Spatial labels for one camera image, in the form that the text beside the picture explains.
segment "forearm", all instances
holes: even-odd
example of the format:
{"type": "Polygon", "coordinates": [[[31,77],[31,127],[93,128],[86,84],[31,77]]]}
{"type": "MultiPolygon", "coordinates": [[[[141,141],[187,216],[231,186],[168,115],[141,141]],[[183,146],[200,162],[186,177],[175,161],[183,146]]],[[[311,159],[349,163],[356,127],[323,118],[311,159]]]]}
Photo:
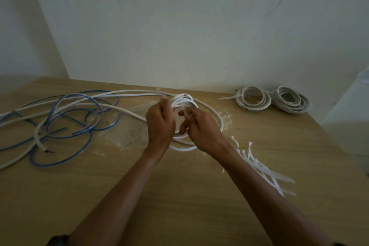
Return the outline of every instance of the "forearm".
{"type": "Polygon", "coordinates": [[[332,245],[318,227],[279,195],[237,152],[229,150],[224,156],[218,161],[245,197],[274,245],[332,245]]]}
{"type": "Polygon", "coordinates": [[[69,246],[115,246],[127,225],[156,160],[143,154],[112,190],[78,225],[69,246]]]}

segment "person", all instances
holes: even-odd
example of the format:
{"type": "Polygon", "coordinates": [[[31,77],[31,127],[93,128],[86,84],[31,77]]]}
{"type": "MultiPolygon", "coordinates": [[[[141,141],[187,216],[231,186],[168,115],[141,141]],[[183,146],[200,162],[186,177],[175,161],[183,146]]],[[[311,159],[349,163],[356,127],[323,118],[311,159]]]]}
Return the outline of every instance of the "person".
{"type": "MultiPolygon", "coordinates": [[[[198,108],[186,108],[179,115],[185,118],[180,134],[187,132],[197,148],[223,166],[274,245],[334,245],[322,230],[242,160],[212,116],[198,108]]],[[[115,246],[119,243],[147,180],[175,133],[173,109],[165,97],[150,107],[146,119],[149,138],[141,157],[69,236],[53,237],[48,246],[115,246]]]]}

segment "person's left hand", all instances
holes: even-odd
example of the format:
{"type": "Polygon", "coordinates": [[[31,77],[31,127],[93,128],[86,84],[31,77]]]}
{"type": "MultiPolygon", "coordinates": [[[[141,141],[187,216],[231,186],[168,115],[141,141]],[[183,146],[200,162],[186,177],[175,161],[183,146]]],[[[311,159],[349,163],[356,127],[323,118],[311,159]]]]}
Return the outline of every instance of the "person's left hand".
{"type": "Polygon", "coordinates": [[[149,144],[144,153],[159,161],[168,149],[176,129],[172,104],[162,96],[146,113],[149,144]]]}

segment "wooden tabletop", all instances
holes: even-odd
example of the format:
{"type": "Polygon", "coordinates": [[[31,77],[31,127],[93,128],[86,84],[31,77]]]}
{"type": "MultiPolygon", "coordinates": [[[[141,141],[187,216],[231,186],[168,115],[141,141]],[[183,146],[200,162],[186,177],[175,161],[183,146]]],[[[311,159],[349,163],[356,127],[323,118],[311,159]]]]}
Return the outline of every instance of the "wooden tabletop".
{"type": "MultiPolygon", "coordinates": [[[[85,90],[156,88],[40,78],[2,97],[1,113],[52,95],[85,90]]],[[[273,106],[253,112],[224,94],[187,92],[222,112],[226,137],[240,148],[253,142],[252,153],[271,170],[296,183],[280,182],[295,192],[286,195],[334,241],[368,245],[369,179],[308,115],[287,114],[273,106]]],[[[120,99],[119,106],[145,111],[156,96],[120,99]]],[[[138,159],[145,146],[145,123],[122,118],[62,165],[37,168],[25,157],[0,171],[0,237],[2,245],[45,245],[57,234],[69,234],[138,159]]],[[[0,147],[29,137],[34,127],[19,122],[0,128],[0,147]]],[[[71,155],[87,140],[47,140],[55,154],[37,152],[39,162],[71,155]]],[[[0,152],[0,164],[27,146],[0,152]]],[[[154,170],[122,238],[122,245],[271,245],[260,223],[226,172],[199,150],[168,150],[154,170]]]]}

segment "dark sleeve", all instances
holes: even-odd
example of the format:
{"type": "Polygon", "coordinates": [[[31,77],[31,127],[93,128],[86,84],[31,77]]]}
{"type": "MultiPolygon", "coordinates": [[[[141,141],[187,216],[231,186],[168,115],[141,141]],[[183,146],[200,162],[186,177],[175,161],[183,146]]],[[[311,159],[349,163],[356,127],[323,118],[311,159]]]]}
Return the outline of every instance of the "dark sleeve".
{"type": "Polygon", "coordinates": [[[46,246],[65,246],[68,237],[69,235],[54,236],[50,239],[49,243],[46,246]]]}

